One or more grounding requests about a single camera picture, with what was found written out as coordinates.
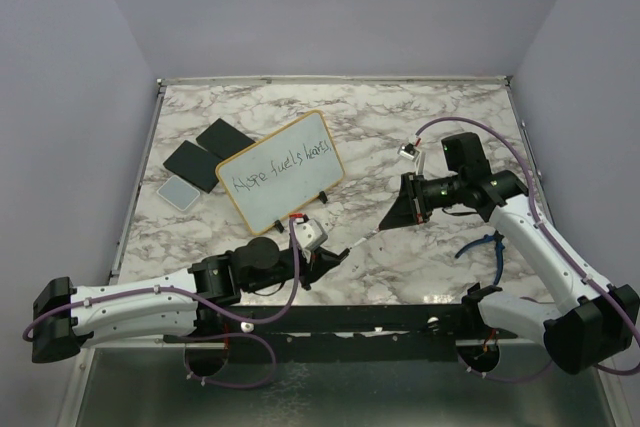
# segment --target whiteboard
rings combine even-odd
[[[258,235],[340,182],[344,167],[322,113],[312,110],[218,164],[216,175]]]

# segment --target marble surface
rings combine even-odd
[[[270,84],[169,86],[124,253],[119,283],[160,276],[202,258],[244,245],[252,238],[221,185],[203,194],[186,213],[156,191],[170,173],[163,161],[184,140],[195,137],[219,117],[259,139],[310,109],[324,112],[345,179],[327,192],[329,203],[304,209],[325,225],[325,247],[335,252],[351,245],[382,219],[395,199],[400,174],[413,165],[397,155],[425,122],[457,115],[479,120],[524,147],[506,89],[492,84]],[[471,126],[441,123],[423,134],[425,176],[450,175],[439,140],[463,130],[480,134],[494,170],[518,166],[509,152]],[[455,252],[493,229],[478,216],[451,217],[435,212],[424,226],[382,232],[354,249],[347,260],[296,298],[305,304],[445,303],[459,300],[475,282],[489,284],[496,262],[493,244],[460,259]],[[286,234],[265,234],[284,247]],[[516,295],[550,300],[546,289],[518,252],[505,241],[501,286]],[[283,304],[290,282],[272,297],[244,295],[244,304]]]

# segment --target whiteboard stand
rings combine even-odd
[[[321,190],[320,193],[318,194],[318,200],[323,204],[326,204],[327,202],[329,202],[327,193],[324,190]],[[280,219],[276,220],[273,223],[273,227],[281,234],[284,233],[284,225],[282,225],[282,222],[280,222]]]

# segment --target gray wall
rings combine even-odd
[[[514,80],[558,229],[640,291],[640,0],[558,0]],[[637,348],[616,359],[636,365]],[[640,425],[640,376],[624,379]]]
[[[116,0],[158,77],[512,74],[555,0]]]
[[[69,365],[22,329],[53,277],[104,282],[156,86],[114,0],[0,0],[0,423],[54,424]]]

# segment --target wooden whiteboard frame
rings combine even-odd
[[[342,163],[342,159],[340,158],[340,154],[338,153],[338,149],[336,148],[336,143],[333,141],[333,136],[331,135],[331,131],[329,130],[329,126],[327,125],[327,122],[324,120],[324,115],[322,115],[322,111],[318,110],[318,109],[314,109],[314,110],[310,110],[309,112],[307,112],[304,115],[301,115],[300,117],[298,117],[296,120],[289,122],[287,125],[285,125],[284,127],[279,128],[278,130],[276,130],[275,132],[272,132],[271,134],[267,135],[266,137],[260,139],[259,141],[257,141],[256,143],[250,145],[249,147],[247,147],[246,149],[241,150],[240,152],[238,152],[237,154],[232,155],[231,157],[229,157],[228,159],[225,159],[224,161],[220,162],[217,167],[216,167],[216,177],[218,177],[218,180],[220,181],[220,183],[222,184],[222,186],[224,187],[224,190],[227,192],[227,195],[229,196],[229,198],[231,199],[231,202],[233,202],[233,206],[236,208],[236,210],[238,211],[238,213],[240,214],[240,217],[242,217],[242,220],[244,221],[244,223],[246,224],[247,228],[249,229],[249,232],[251,232],[253,235],[261,235],[264,234],[265,232],[267,232],[268,230],[271,230],[273,228],[273,226],[275,225],[275,221],[274,224],[270,225],[269,227],[267,227],[266,229],[260,231],[260,232],[255,232],[251,226],[249,225],[249,222],[247,221],[246,217],[244,216],[244,214],[242,213],[242,210],[240,210],[240,207],[238,207],[238,204],[236,203],[236,200],[233,198],[233,195],[231,194],[231,191],[229,189],[229,187],[227,187],[227,184],[224,183],[224,180],[222,180],[222,178],[220,177],[220,175],[218,174],[218,170],[225,164],[227,164],[228,162],[231,162],[232,160],[234,160],[237,157],[240,157],[241,155],[243,155],[244,153],[248,152],[249,150],[254,149],[255,147],[257,147],[258,145],[260,145],[261,143],[269,140],[271,137],[274,137],[276,135],[278,135],[280,132],[287,130],[289,127],[293,126],[294,124],[297,124],[298,122],[300,122],[301,120],[305,119],[306,117],[309,117],[310,115],[313,114],[319,114],[320,115],[320,119],[322,120],[322,124],[324,125],[324,128],[327,131],[327,135],[329,136],[329,140],[331,141],[331,145],[333,146],[333,151],[336,153],[336,158],[338,159],[338,163],[340,164],[340,168],[342,169],[342,177],[340,177],[336,182],[334,182],[333,184],[331,184],[329,187],[326,187],[326,189],[331,189],[333,187],[335,187],[336,185],[338,185],[340,182],[342,182],[342,180],[344,179],[345,175],[346,175],[346,171],[344,170],[344,164]],[[282,220],[284,218],[286,218],[289,214],[301,209],[302,207],[304,207],[305,205],[308,205],[309,203],[311,203],[312,201],[314,201],[315,199],[318,198],[318,195],[316,195],[315,197],[311,197],[309,200],[307,200],[306,202],[304,202],[303,204],[299,205],[298,207],[294,208],[291,212],[287,212],[285,215],[283,215],[282,217],[280,217],[277,220]]]

